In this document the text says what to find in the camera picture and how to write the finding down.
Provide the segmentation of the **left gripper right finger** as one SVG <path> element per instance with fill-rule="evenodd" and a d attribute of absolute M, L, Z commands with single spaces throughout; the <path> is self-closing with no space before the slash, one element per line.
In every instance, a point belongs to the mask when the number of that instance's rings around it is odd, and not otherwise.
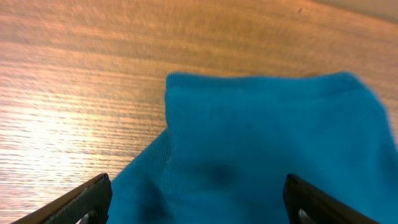
<path fill-rule="evenodd" d="M 295 174 L 286 177 L 283 199 L 289 222 L 293 224 L 377 223 Z"/>

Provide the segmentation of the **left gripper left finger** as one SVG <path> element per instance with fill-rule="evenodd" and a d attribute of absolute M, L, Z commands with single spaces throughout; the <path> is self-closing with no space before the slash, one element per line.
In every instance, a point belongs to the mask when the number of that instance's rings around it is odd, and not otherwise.
<path fill-rule="evenodd" d="M 102 173 L 12 224 L 105 224 L 112 196 L 109 176 Z"/>

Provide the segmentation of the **blue t-shirt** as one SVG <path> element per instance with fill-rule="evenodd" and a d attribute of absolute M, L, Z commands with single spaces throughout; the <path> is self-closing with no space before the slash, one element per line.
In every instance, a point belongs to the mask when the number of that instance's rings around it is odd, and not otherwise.
<path fill-rule="evenodd" d="M 113 180 L 110 223 L 287 223 L 289 173 L 369 218 L 397 222 L 387 113 L 350 73 L 172 73 L 165 116 L 165 131 Z"/>

